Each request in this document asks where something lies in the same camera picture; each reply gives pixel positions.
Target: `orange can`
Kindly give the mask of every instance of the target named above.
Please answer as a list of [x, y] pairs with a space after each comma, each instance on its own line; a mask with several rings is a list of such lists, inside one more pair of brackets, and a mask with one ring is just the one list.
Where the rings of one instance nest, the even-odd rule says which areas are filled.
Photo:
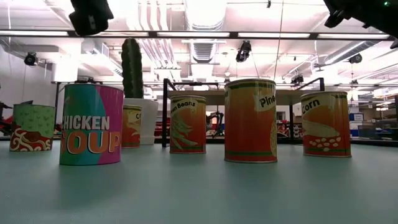
[[347, 93], [321, 91], [301, 96], [304, 154], [351, 157]]
[[225, 85], [225, 160], [277, 162], [275, 82], [245, 79]]
[[170, 153], [206, 153], [206, 98], [171, 97]]
[[141, 138], [141, 107], [123, 106], [122, 148], [137, 148]]

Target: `light blue table surface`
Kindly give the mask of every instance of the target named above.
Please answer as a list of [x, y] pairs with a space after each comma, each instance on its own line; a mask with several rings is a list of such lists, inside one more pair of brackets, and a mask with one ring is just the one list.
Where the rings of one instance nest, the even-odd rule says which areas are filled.
[[275, 164], [123, 151], [104, 166], [59, 166], [48, 152], [0, 142], [0, 223], [398, 223], [398, 148], [353, 146], [353, 158], [306, 157], [278, 145]]

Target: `white planter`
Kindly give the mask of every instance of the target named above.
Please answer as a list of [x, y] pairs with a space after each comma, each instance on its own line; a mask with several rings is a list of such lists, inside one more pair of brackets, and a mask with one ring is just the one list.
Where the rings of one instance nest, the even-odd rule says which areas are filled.
[[155, 127], [158, 102], [146, 99], [125, 98], [123, 105], [142, 107], [141, 112], [141, 144], [155, 143]]

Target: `cactus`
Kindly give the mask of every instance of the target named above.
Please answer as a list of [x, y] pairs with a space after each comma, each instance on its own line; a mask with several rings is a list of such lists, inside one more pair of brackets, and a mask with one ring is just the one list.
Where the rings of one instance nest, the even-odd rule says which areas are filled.
[[122, 45], [123, 87], [126, 98], [144, 98], [142, 55], [138, 43], [128, 38]]

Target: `can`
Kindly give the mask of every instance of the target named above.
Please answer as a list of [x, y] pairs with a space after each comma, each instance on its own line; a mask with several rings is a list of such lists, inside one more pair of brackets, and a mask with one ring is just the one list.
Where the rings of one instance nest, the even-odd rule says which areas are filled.
[[303, 148], [308, 156], [351, 157], [347, 93], [301, 96]]
[[123, 91], [104, 85], [69, 84], [63, 102], [60, 164], [119, 162]]
[[225, 85], [225, 160], [277, 162], [275, 82], [245, 79]]
[[140, 106], [123, 106], [122, 148], [137, 148], [141, 140]]
[[51, 150], [55, 122], [54, 107], [18, 104], [14, 105], [12, 117], [10, 151]]
[[206, 98], [171, 97], [170, 153], [206, 153]]

